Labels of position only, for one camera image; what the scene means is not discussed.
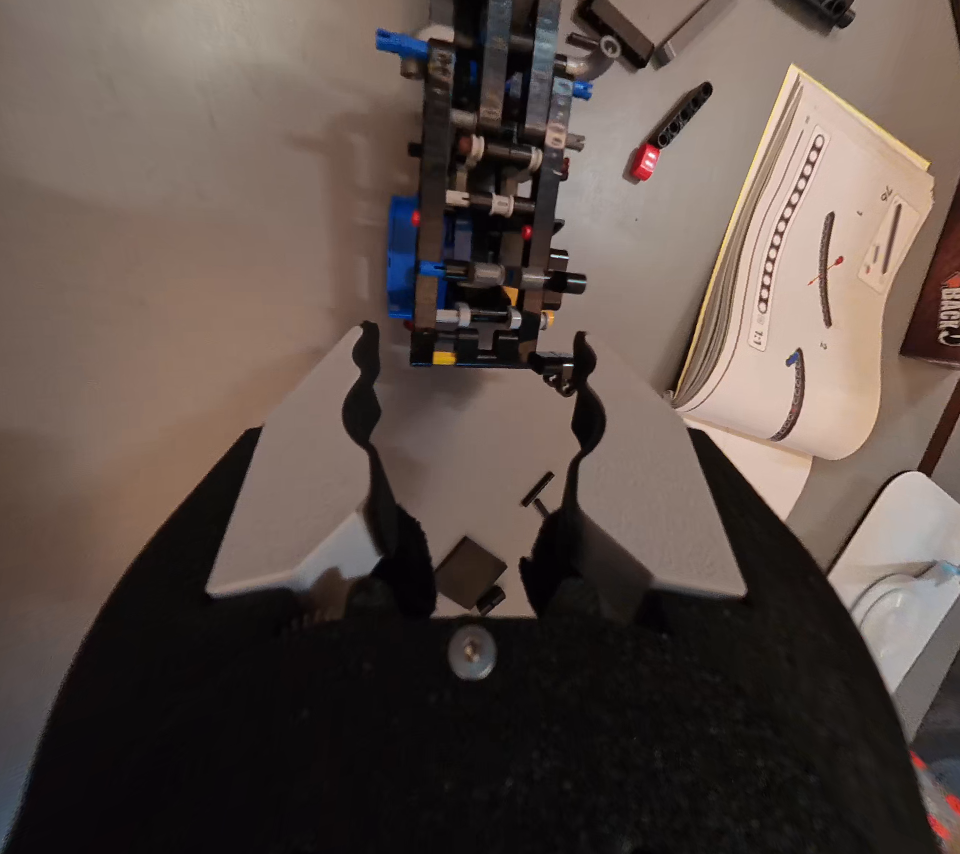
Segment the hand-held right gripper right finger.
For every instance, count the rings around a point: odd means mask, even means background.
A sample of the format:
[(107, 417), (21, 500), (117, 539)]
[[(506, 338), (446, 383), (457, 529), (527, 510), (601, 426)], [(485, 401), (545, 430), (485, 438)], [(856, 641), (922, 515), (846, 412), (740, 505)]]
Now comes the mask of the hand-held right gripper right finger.
[(636, 619), (652, 592), (742, 600), (747, 584), (691, 440), (669, 404), (578, 332), (568, 381), (575, 450), (521, 581), (537, 617)]

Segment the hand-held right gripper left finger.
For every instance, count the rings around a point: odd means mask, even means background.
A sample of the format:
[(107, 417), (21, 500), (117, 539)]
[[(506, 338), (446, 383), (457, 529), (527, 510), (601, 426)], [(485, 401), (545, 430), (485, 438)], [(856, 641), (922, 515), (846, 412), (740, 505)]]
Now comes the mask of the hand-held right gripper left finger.
[(378, 325), (351, 328), (267, 417), (207, 584), (214, 598), (290, 591), (332, 621), (350, 606), (435, 610), (433, 562), (375, 445)]

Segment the black blue lego vehicle chassis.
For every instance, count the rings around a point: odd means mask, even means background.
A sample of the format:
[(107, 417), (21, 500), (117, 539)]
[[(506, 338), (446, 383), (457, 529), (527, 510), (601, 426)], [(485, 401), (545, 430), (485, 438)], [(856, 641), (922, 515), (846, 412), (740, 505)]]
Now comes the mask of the black blue lego vehicle chassis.
[(572, 355), (543, 352), (565, 296), (587, 277), (555, 248), (575, 100), (621, 53), (611, 36), (560, 49), (562, 0), (450, 0), (420, 35), (378, 29), (376, 48), (422, 84), (413, 196), (390, 201), (388, 314), (413, 367), (532, 369), (569, 396)]

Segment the dark flat lego tile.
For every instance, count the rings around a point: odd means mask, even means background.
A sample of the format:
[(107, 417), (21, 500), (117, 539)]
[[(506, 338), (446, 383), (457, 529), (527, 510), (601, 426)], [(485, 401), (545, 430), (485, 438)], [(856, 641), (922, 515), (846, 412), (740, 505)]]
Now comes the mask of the dark flat lego tile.
[(462, 536), (436, 567), (436, 588), (460, 608), (476, 612), (477, 599), (499, 584), (506, 569), (504, 560), (471, 536)]

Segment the black lego panel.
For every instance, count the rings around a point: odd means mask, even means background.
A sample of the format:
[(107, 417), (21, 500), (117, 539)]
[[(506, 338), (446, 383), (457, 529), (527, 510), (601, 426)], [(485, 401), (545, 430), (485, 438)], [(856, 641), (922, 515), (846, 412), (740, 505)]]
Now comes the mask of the black lego panel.
[(611, 0), (580, 0), (573, 10), (572, 21), (596, 41), (605, 36), (618, 41), (620, 59), (630, 69), (645, 68), (653, 56), (654, 42)]

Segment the open lego instruction booklet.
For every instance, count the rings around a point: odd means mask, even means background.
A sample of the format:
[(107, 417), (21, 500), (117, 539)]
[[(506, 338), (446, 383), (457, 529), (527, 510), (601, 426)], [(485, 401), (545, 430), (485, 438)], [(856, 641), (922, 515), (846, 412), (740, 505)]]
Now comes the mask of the open lego instruction booklet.
[(886, 306), (934, 177), (808, 72), (783, 80), (668, 397), (786, 520), (813, 462), (877, 423)]

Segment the grey lego panel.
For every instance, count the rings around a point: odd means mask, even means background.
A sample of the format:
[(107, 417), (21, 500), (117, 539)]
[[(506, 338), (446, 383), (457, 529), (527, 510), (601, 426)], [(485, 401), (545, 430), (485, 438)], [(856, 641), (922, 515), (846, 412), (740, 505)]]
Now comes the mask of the grey lego panel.
[(699, 37), (725, 18), (737, 5), (738, 0), (702, 0), (666, 38), (655, 47), (653, 61), (656, 68), (663, 68), (676, 60)]

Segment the short black lego beam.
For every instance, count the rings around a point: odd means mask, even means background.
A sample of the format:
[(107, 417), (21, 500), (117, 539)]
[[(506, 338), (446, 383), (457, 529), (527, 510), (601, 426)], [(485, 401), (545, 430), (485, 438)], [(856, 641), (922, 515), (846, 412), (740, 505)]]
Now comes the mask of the short black lego beam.
[(659, 151), (669, 147), (713, 93), (714, 86), (710, 81), (704, 81), (685, 93), (654, 129), (649, 143)]

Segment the Lego Technic box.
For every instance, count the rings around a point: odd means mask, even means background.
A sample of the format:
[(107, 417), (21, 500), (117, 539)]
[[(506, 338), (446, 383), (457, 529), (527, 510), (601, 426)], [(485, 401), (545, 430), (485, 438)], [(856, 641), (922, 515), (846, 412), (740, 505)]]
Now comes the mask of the Lego Technic box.
[(959, 368), (959, 188), (899, 352), (906, 358)]

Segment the pile of small coloured lego parts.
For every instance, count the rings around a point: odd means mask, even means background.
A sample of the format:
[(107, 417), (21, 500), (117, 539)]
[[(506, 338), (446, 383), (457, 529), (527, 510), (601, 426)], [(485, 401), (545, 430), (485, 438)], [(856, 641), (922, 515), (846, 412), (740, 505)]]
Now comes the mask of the pile of small coloured lego parts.
[(909, 751), (927, 821), (939, 852), (959, 852), (959, 799), (942, 785), (913, 750)]

